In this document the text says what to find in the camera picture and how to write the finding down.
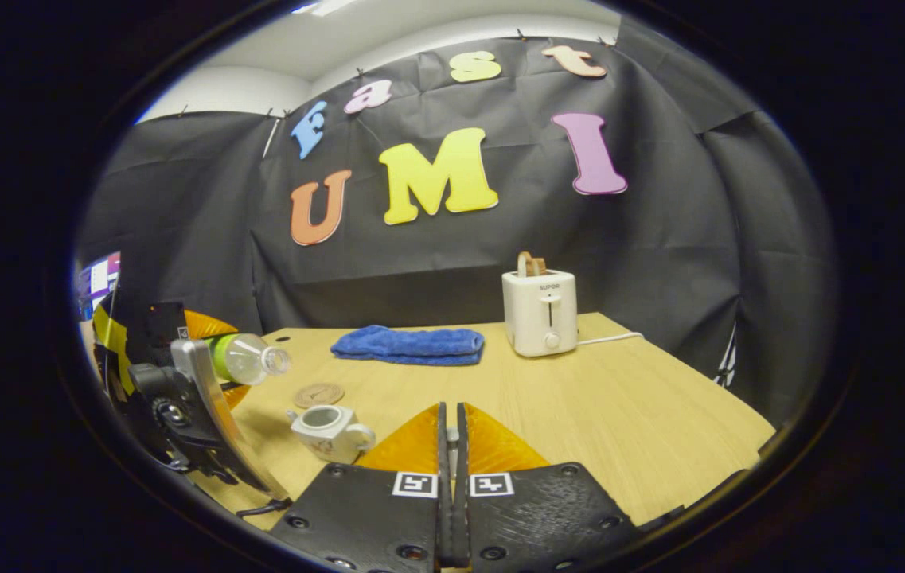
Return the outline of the white toaster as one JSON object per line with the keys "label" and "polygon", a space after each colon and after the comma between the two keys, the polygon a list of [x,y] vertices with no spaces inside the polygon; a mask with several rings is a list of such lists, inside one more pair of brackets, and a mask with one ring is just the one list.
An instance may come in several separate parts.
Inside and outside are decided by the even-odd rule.
{"label": "white toaster", "polygon": [[576,280],[572,273],[520,277],[501,275],[505,328],[515,353],[543,357],[571,352],[577,346]]}

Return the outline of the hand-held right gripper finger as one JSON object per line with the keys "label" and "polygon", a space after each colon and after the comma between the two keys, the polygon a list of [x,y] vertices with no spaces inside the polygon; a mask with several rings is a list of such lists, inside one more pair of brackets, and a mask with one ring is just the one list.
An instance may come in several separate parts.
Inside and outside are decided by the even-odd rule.
{"label": "hand-held right gripper finger", "polygon": [[451,504],[447,406],[420,417],[431,468],[417,472],[328,463],[269,534],[328,571],[437,571]]}
{"label": "hand-held right gripper finger", "polygon": [[471,571],[583,571],[644,537],[584,465],[547,463],[469,403],[457,424],[455,539]]}

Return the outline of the computer monitor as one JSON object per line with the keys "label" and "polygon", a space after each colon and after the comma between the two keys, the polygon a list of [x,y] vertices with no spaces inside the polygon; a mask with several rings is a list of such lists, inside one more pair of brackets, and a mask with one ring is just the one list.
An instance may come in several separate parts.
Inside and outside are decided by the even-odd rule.
{"label": "computer monitor", "polygon": [[86,263],[76,272],[74,289],[78,322],[92,320],[100,301],[109,296],[119,279],[120,251]]}

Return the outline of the round brown coaster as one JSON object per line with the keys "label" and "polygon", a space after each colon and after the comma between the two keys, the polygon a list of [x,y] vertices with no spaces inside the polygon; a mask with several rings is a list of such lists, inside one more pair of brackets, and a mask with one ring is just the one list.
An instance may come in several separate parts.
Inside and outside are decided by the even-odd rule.
{"label": "round brown coaster", "polygon": [[297,388],[293,395],[293,403],[302,409],[321,405],[335,405],[345,396],[345,391],[338,384],[318,382]]}

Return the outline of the green label water bottle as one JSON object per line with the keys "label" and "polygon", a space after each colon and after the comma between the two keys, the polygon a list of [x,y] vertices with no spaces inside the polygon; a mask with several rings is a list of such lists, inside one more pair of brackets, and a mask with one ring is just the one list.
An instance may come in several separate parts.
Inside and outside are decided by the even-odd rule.
{"label": "green label water bottle", "polygon": [[270,375],[283,375],[291,365],[284,349],[271,347],[253,333],[228,333],[206,338],[216,377],[255,387]]}

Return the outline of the black backdrop cloth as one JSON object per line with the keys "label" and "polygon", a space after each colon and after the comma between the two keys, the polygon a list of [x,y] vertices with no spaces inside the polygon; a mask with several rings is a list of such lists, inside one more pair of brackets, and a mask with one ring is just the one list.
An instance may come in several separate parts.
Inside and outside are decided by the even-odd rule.
{"label": "black backdrop cloth", "polygon": [[499,322],[519,251],[773,424],[819,381],[837,253],[797,150],[682,48],[491,39],[350,77],[288,119],[136,123],[81,266],[246,331]]}

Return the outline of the blue folded towel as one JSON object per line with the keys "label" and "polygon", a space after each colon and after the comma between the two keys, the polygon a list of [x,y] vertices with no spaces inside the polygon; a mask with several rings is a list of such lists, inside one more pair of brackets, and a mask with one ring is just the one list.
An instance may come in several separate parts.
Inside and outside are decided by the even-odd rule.
{"label": "blue folded towel", "polygon": [[373,324],[342,335],[330,352],[348,360],[466,366],[480,363],[485,342],[472,329],[396,330]]}

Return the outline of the ceiling light panel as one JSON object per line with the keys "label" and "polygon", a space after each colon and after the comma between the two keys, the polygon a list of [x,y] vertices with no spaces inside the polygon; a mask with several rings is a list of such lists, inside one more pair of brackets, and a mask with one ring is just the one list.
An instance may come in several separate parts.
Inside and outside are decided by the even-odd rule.
{"label": "ceiling light panel", "polygon": [[313,2],[297,7],[296,10],[292,10],[291,13],[294,15],[309,14],[324,18],[325,16],[334,14],[334,12],[343,10],[344,7],[354,4],[357,1],[358,0],[313,0]]}

